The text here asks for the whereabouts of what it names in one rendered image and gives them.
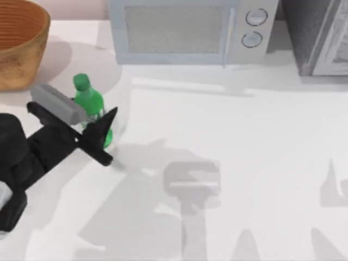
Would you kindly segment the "brown wicker basket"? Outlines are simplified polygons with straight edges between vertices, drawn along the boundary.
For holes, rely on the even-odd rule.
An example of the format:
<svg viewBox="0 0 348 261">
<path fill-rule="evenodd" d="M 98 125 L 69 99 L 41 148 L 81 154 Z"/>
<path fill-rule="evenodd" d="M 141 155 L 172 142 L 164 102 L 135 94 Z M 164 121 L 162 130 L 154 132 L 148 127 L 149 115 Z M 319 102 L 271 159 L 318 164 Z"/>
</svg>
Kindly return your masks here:
<svg viewBox="0 0 348 261">
<path fill-rule="evenodd" d="M 0 0 L 0 91 L 29 87 L 47 45 L 51 17 L 30 0 Z"/>
</svg>

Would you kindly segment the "pale grey rounded box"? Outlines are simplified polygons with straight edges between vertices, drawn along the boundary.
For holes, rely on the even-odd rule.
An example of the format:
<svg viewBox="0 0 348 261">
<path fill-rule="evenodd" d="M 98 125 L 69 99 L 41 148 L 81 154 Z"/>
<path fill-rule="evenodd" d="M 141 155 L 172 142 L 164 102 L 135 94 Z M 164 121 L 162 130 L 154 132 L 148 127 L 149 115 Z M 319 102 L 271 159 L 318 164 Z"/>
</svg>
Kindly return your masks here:
<svg viewBox="0 0 348 261">
<path fill-rule="evenodd" d="M 38 103 L 67 125 L 77 125 L 86 120 L 86 111 L 74 100 L 49 84 L 37 84 L 31 87 L 32 101 Z"/>
</svg>

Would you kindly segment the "round microwave knob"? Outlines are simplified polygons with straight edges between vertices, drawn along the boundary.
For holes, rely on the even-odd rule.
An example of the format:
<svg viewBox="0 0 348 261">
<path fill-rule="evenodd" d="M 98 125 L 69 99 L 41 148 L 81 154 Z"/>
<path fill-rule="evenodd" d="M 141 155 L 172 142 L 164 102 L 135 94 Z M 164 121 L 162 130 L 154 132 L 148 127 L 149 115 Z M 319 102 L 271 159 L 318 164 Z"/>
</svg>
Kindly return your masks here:
<svg viewBox="0 0 348 261">
<path fill-rule="evenodd" d="M 259 46 L 262 43 L 262 41 L 263 41 L 262 35 L 259 32 L 255 32 L 255 31 L 246 33 L 241 38 L 241 43 L 246 48 L 255 48 Z"/>
<path fill-rule="evenodd" d="M 268 18 L 268 13 L 266 10 L 252 9 L 246 15 L 246 22 L 251 26 L 260 26 L 262 25 Z"/>
</svg>

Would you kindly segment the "green bottle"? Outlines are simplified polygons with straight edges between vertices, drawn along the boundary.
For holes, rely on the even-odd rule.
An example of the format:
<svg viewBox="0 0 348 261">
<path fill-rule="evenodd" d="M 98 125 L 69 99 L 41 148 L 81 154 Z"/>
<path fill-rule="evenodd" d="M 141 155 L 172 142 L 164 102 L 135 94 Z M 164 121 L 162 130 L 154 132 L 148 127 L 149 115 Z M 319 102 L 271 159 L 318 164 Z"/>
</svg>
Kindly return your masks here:
<svg viewBox="0 0 348 261">
<path fill-rule="evenodd" d="M 73 76 L 73 84 L 76 89 L 74 101 L 79 104 L 86 112 L 87 118 L 81 123 L 85 129 L 89 123 L 95 122 L 106 114 L 104 99 L 96 91 L 87 74 L 79 73 Z"/>
</svg>

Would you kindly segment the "pale microwave door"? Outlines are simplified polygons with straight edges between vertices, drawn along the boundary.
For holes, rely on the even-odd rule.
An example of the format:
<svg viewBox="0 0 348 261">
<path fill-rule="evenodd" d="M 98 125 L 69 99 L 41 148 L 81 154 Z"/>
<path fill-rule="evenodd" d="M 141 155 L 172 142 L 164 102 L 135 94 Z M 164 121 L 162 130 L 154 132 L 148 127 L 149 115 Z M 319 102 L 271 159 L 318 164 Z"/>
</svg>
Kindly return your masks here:
<svg viewBox="0 0 348 261">
<path fill-rule="evenodd" d="M 235 7 L 235 0 L 108 0 L 117 62 L 224 64 Z"/>
</svg>

